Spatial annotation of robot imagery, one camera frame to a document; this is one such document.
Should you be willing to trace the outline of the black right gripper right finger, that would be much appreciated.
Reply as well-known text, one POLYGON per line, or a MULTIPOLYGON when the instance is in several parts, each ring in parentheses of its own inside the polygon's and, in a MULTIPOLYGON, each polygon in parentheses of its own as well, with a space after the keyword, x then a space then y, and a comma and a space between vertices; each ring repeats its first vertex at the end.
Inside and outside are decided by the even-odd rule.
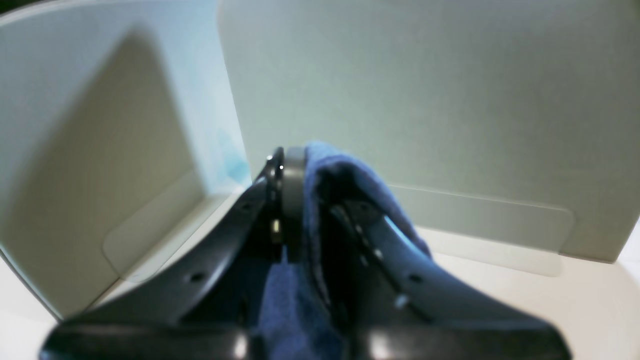
POLYGON ((321 210, 327 309, 348 360, 570 360, 549 322, 441 268, 381 210, 321 210))

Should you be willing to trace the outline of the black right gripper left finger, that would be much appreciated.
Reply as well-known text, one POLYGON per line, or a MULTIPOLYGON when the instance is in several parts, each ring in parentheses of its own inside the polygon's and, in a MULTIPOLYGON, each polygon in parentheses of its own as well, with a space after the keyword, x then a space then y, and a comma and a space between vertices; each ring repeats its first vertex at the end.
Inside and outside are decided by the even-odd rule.
POLYGON ((299 262, 306 151, 277 148, 194 248, 137 288, 64 320, 42 360, 267 360, 273 264, 299 262))

